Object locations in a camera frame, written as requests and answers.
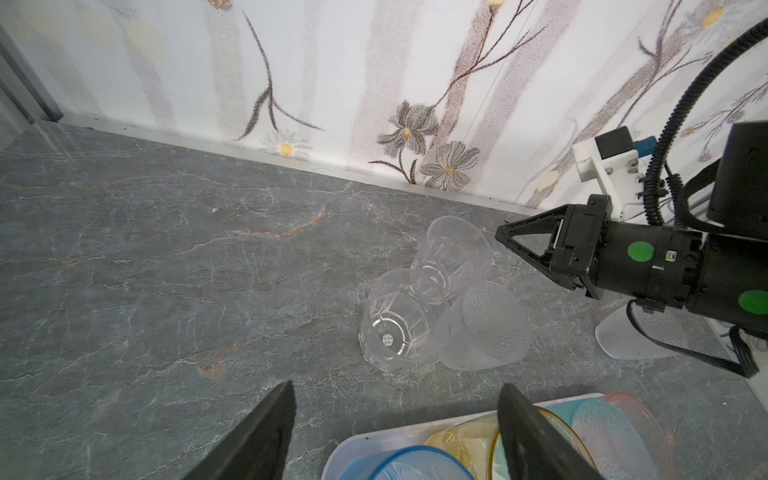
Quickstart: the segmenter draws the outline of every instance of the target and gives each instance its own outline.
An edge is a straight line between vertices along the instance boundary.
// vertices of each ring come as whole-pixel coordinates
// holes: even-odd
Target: white mounting bracket
[[[637,194],[643,191],[643,184],[638,182],[644,176],[639,170],[637,150],[603,159],[594,138],[574,144],[571,149],[581,182],[596,178],[603,194],[611,197],[614,207],[611,220],[623,222],[626,220],[624,212],[627,205],[643,204],[637,198]]]

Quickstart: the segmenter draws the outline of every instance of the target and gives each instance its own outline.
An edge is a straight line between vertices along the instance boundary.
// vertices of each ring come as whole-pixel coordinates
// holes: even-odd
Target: frosted plastic plate
[[[636,307],[633,312],[645,333],[661,342],[686,349],[688,341],[683,325],[671,310],[649,314]],[[594,335],[603,351],[619,360],[662,359],[677,355],[642,336],[629,322],[626,306],[622,306],[600,322]]]

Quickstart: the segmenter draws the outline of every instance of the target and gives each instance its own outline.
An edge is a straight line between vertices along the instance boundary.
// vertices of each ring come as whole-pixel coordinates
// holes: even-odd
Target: daisy illustration
[[[283,157],[306,160],[310,146],[295,132],[271,131],[264,138],[266,151]]]

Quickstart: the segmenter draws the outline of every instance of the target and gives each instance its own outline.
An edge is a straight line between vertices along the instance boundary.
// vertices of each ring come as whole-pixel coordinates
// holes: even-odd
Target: green circular sticker
[[[765,290],[747,290],[739,295],[739,306],[749,313],[768,315],[768,292]]]
[[[627,247],[627,254],[636,262],[647,262],[654,257],[654,246],[648,242],[633,242]]]

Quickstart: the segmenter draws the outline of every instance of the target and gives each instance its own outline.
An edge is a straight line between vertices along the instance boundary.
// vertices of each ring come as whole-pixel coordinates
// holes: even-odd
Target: yellow flower center
[[[711,27],[712,25],[715,25],[718,20],[723,16],[723,13],[725,13],[725,8],[715,8],[707,17],[704,19],[704,22],[702,23],[703,27]]]

